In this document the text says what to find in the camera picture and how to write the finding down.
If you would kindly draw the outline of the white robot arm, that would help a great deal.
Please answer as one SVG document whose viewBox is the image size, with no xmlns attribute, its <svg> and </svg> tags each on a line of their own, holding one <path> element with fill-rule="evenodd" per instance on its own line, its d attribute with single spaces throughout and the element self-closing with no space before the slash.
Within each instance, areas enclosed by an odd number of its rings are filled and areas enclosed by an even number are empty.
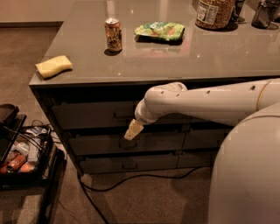
<svg viewBox="0 0 280 224">
<path fill-rule="evenodd" d="M 280 80 L 151 87 L 125 138 L 172 113 L 230 125 L 214 161 L 208 224 L 280 224 Z"/>
</svg>

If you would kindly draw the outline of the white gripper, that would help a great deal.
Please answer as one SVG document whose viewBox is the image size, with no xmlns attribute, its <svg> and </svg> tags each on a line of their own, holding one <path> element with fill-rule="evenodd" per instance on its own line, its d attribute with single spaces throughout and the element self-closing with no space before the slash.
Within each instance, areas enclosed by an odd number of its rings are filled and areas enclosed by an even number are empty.
<svg viewBox="0 0 280 224">
<path fill-rule="evenodd" d="M 124 138 L 129 141 L 134 139 L 144 129 L 144 125 L 154 123 L 159 117 L 160 115 L 150 112 L 149 108 L 145 104 L 145 101 L 141 100 L 136 105 L 136 119 L 133 119 L 130 122 L 129 127 L 125 132 Z"/>
</svg>

